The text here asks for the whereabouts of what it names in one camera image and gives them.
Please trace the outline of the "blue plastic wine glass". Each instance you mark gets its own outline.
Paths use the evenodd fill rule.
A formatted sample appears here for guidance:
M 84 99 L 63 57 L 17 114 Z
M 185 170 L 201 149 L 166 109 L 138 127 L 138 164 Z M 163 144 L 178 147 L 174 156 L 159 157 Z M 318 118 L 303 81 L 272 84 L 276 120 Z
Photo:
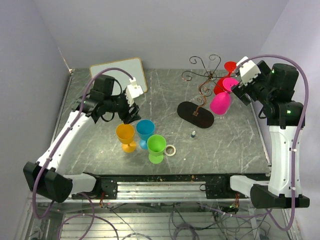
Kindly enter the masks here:
M 155 132 L 155 124 L 149 119 L 140 120 L 136 125 L 136 132 L 140 138 L 139 145 L 142 149 L 147 150 L 147 141 Z

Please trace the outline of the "red plastic wine glass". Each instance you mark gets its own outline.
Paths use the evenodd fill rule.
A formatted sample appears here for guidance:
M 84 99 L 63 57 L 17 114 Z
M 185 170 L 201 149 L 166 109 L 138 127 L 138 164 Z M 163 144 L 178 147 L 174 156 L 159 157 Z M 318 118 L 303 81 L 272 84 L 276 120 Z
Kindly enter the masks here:
M 220 93 L 232 93 L 231 88 L 239 83 L 238 80 L 231 76 L 236 67 L 237 64 L 234 61 L 228 61 L 224 64 L 224 68 L 227 70 L 228 74 L 222 77 L 220 80 L 218 80 L 216 86 L 213 89 L 215 95 L 218 95 Z

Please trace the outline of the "magenta plastic wine glass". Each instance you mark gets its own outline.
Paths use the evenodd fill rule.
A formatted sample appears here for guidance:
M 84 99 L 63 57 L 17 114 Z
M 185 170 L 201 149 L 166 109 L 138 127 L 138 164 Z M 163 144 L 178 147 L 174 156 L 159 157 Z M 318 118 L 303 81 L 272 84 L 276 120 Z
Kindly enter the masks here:
M 211 111 L 217 115 L 224 115 L 231 105 L 232 93 L 222 92 L 218 95 L 215 95 L 210 103 Z

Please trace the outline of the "clear wine glass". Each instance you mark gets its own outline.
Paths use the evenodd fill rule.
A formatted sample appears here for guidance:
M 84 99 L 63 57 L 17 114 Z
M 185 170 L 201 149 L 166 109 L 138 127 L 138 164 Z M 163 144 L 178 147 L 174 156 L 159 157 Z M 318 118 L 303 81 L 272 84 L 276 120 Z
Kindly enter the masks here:
M 210 54 L 208 56 L 207 72 L 206 72 L 207 76 L 210 76 L 211 71 L 214 70 L 216 60 L 217 60 L 217 56 L 215 54 Z

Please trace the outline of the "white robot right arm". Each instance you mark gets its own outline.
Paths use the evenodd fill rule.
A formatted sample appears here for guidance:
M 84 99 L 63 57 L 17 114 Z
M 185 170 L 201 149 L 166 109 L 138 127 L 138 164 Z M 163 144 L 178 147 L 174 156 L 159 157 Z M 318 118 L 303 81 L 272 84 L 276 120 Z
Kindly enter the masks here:
M 245 104 L 258 101 L 266 118 L 271 138 L 269 181 L 246 175 L 233 175 L 220 186 L 226 198 L 237 192 L 249 197 L 257 209 L 307 208 L 310 199 L 303 195 L 299 174 L 299 136 L 305 126 L 304 105 L 292 99 L 299 72 L 295 66 L 265 61 L 254 63 L 244 57 L 237 63 L 241 82 L 232 92 Z

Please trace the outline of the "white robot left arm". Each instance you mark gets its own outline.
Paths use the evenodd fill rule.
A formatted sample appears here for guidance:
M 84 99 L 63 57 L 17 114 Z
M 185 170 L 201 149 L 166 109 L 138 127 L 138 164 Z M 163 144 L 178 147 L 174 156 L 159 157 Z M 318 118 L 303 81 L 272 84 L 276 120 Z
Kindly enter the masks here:
M 103 192 L 102 178 L 93 173 L 66 175 L 71 155 L 85 133 L 106 113 L 118 114 L 125 125 L 140 120 L 139 106 L 134 99 L 144 92 L 134 77 L 129 85 L 113 94 L 117 80 L 97 74 L 87 84 L 83 95 L 75 102 L 64 127 L 48 150 L 36 162 L 27 162 L 23 173 L 35 202 L 37 195 L 62 203 L 70 195 L 84 192 L 96 199 Z

